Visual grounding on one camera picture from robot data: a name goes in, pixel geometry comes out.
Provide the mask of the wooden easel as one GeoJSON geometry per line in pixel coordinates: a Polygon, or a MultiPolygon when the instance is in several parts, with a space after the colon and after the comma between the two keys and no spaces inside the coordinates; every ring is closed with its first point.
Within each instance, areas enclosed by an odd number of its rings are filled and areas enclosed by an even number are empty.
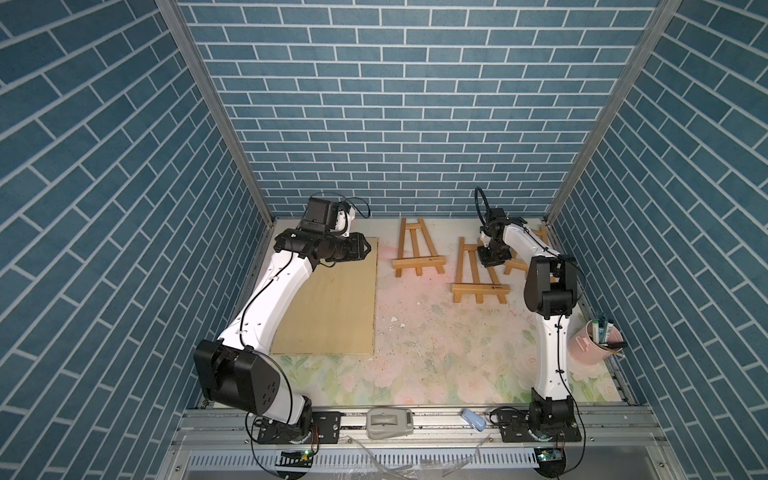
{"type": "Polygon", "coordinates": [[[525,225],[512,223],[504,228],[502,239],[512,252],[512,259],[504,264],[505,275],[511,274],[513,270],[527,273],[534,257],[560,256],[560,252],[547,243],[546,229],[531,230],[525,225]]]}
{"type": "Polygon", "coordinates": [[[464,237],[459,238],[455,279],[450,286],[452,300],[460,304],[473,299],[476,304],[482,304],[488,299],[496,299],[505,305],[511,289],[501,283],[494,267],[482,266],[480,246],[479,242],[468,243],[464,237]]]}
{"type": "Polygon", "coordinates": [[[444,274],[446,263],[446,257],[437,252],[424,218],[400,220],[396,255],[391,263],[396,278],[402,278],[406,270],[416,276],[422,276],[427,269],[444,274]]]}

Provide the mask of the plywood board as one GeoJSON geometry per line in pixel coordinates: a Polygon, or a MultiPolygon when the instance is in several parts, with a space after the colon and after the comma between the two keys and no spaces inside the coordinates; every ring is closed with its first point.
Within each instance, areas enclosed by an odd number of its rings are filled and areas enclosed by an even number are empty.
{"type": "Polygon", "coordinates": [[[311,274],[293,298],[270,347],[273,355],[363,355],[374,350],[378,239],[358,262],[311,274]]]}

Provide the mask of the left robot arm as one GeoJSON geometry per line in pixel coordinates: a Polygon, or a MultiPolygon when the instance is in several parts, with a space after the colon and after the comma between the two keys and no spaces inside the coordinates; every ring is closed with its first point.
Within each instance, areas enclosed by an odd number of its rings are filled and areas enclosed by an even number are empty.
{"type": "Polygon", "coordinates": [[[193,358],[205,399],[255,415],[278,429],[276,441],[310,434],[311,400],[290,386],[270,358],[270,347],[290,303],[322,262],[362,261],[366,237],[288,229],[275,239],[267,270],[243,309],[215,340],[203,340],[193,358]]]}

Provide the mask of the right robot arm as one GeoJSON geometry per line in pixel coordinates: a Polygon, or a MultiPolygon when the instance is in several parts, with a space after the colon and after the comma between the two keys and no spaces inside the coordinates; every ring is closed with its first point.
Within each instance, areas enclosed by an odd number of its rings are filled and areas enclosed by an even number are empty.
{"type": "Polygon", "coordinates": [[[478,253],[491,268],[510,260],[527,267],[523,300],[534,314],[538,372],[531,389],[527,423],[540,441],[579,441],[577,405],[568,382],[567,333],[578,300],[575,261],[545,244],[522,219],[501,208],[476,208],[480,222],[478,253]]]}

